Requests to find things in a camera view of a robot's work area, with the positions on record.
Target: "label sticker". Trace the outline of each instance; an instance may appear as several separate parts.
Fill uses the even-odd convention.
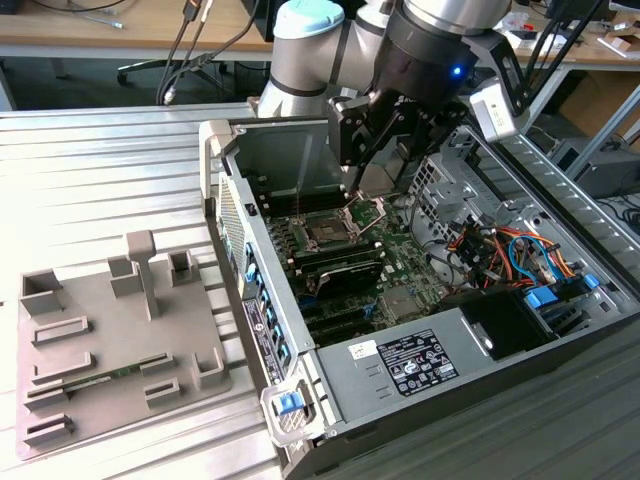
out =
[[[264,319],[258,308],[258,304],[255,300],[248,300],[242,303],[244,307],[244,313],[249,321],[253,333],[253,339],[258,351],[260,352],[260,359],[264,370],[269,374],[269,384],[275,385],[282,381],[284,375],[280,369],[275,352],[273,351],[273,344],[269,335],[269,330],[264,325]]]
[[[405,397],[458,376],[433,330],[414,333],[379,345],[378,353],[393,378],[396,389]]]
[[[378,353],[376,350],[376,341],[367,340],[366,342],[356,343],[355,345],[349,345],[349,351],[354,360],[359,360],[364,357],[369,357]]]

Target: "table leg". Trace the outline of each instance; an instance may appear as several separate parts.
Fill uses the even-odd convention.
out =
[[[616,113],[611,116],[604,127],[602,127],[595,137],[593,137],[584,150],[582,150],[582,153],[578,155],[578,158],[573,161],[571,167],[567,170],[567,176],[569,178],[579,180],[577,177],[581,176],[582,170],[589,162],[591,155],[602,148],[602,146],[609,140],[609,137],[611,137],[611,134],[616,131],[622,122],[635,112],[639,105],[640,86],[636,87]]]
[[[52,58],[51,66],[53,67],[53,73],[56,78],[61,80],[67,78],[67,72],[64,71],[64,62],[61,58]]]
[[[542,110],[547,106],[547,103],[549,103],[549,100],[551,100],[551,97],[556,93],[556,90],[560,87],[570,71],[571,68],[569,66],[560,65],[558,69],[553,72],[549,81],[545,84],[542,90],[540,90],[538,96],[533,99],[533,102],[529,106],[529,121],[522,129],[521,133],[526,133],[531,128],[533,122],[535,122],[538,116],[542,113]]]
[[[4,73],[0,69],[0,112],[10,112],[16,109],[16,104],[13,101],[11,90],[9,90],[9,84],[7,79],[4,78]]]

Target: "circuit board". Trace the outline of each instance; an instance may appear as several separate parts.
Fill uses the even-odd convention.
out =
[[[376,198],[358,199],[345,208],[267,218],[276,252],[317,343],[325,346],[421,318],[446,295],[398,212],[386,198]],[[340,256],[348,246],[361,247],[364,253]],[[308,265],[320,255],[329,260],[314,273],[292,267],[293,258]],[[366,276],[369,272],[358,277],[361,288],[341,284],[344,289],[322,296],[316,280],[323,272],[374,264],[371,275],[376,277]]]

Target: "slotted metal surface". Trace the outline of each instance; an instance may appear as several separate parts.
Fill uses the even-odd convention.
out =
[[[233,200],[231,187],[224,177],[220,178],[220,217],[224,224],[226,236],[231,244],[238,272],[244,272],[246,269],[246,255],[244,254],[245,232],[238,214],[238,206]]]
[[[0,300],[7,302],[0,307],[0,476],[281,478],[199,210],[197,130],[173,134],[170,126],[249,113],[244,105],[214,105],[24,112],[0,119]],[[148,123],[155,125],[154,134],[146,134]],[[109,128],[101,131],[102,124]],[[157,135],[159,125],[167,129]],[[127,128],[116,133],[114,126]],[[56,141],[41,142],[40,128],[57,131]],[[74,134],[69,141],[66,134],[73,129],[93,129],[95,138]],[[14,131],[22,143],[6,141]],[[126,136],[119,136],[123,131]],[[165,164],[175,168],[176,163],[192,169],[163,173]],[[121,175],[128,168],[132,175]],[[66,176],[80,171],[97,180]],[[117,249],[121,230],[134,227],[152,228],[163,251],[191,248],[206,265],[204,281],[236,384],[223,397],[131,431],[21,463],[13,453],[15,273],[23,264],[38,266],[48,255],[63,265],[58,270],[63,275],[90,273],[101,268],[109,249]],[[607,225],[589,228],[598,227],[602,238],[610,235]],[[12,241],[18,233],[19,241]],[[23,252],[35,260],[23,258]],[[547,376],[320,478],[637,479],[639,394],[640,324],[635,324]]]
[[[616,222],[605,221],[605,218],[609,218],[609,213],[602,210],[575,184],[563,179],[560,171],[527,138],[519,135],[502,144],[625,269],[640,280],[640,246],[635,238]],[[522,187],[485,149],[480,148],[477,154],[480,157],[480,169],[505,197],[515,200],[527,196]]]
[[[245,104],[25,112],[0,119],[0,476],[281,478],[201,212],[198,123]],[[15,455],[18,272],[106,270],[121,235],[153,230],[160,252],[201,266],[231,364],[231,391],[28,462]]]

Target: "floor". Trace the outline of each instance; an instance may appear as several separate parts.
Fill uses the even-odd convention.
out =
[[[18,110],[153,105],[162,69],[132,73],[128,76],[129,85],[120,86],[116,71],[131,63],[131,60],[68,59],[64,60],[66,79],[55,77],[46,58],[7,58],[4,67]],[[207,72],[219,79],[224,88],[187,75],[180,80],[174,103],[236,102],[260,95],[266,83],[261,63],[227,66],[229,72],[225,75],[219,73],[217,65],[207,67]]]

